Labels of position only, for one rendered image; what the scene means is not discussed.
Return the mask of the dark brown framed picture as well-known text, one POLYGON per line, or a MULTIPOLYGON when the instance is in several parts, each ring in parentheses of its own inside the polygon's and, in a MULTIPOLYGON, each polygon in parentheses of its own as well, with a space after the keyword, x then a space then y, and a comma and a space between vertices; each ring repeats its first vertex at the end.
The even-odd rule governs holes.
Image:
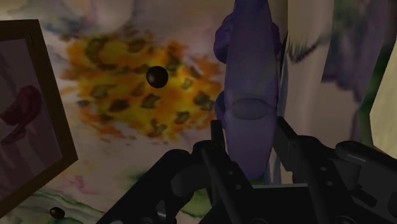
POLYGON ((0 20, 0 218, 77 159, 38 20, 0 20))

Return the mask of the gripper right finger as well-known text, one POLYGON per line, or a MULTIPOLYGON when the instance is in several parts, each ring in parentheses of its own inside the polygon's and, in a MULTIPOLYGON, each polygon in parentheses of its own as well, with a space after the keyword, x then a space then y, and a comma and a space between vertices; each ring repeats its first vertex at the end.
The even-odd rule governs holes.
POLYGON ((329 148, 278 117, 274 150, 307 184, 317 224, 397 224, 397 159, 356 141, 329 148))

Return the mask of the floral painted chest of drawers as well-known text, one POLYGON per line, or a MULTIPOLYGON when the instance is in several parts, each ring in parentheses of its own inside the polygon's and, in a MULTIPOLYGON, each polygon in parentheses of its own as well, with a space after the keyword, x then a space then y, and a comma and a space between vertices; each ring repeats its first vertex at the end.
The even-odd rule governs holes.
MULTIPOLYGON (((397 0, 268 0, 288 43, 281 115, 299 134, 334 146, 370 140, 363 115, 381 60, 394 45, 397 0)), ((209 137, 225 67, 216 29, 234 0, 0 0, 0 20, 37 19, 78 161, 7 215, 46 224, 60 204, 68 223, 94 224, 173 148, 209 137)))

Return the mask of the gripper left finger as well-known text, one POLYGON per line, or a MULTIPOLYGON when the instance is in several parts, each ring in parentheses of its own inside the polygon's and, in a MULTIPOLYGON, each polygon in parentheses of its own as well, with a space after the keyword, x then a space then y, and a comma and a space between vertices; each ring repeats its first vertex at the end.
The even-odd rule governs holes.
POLYGON ((250 203, 253 187, 228 157, 219 120, 211 121, 211 139, 191 153, 166 152, 96 224, 177 224, 181 208, 205 188, 211 210, 199 224, 261 224, 250 203))

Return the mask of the purple figure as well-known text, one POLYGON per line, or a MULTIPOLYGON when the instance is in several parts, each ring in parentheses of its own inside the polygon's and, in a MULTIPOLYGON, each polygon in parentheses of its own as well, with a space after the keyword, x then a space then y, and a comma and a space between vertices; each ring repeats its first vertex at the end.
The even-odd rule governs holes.
POLYGON ((248 178, 268 164, 277 120, 278 77, 268 0, 235 0, 216 31, 214 53, 226 65, 216 115, 230 158, 248 178))

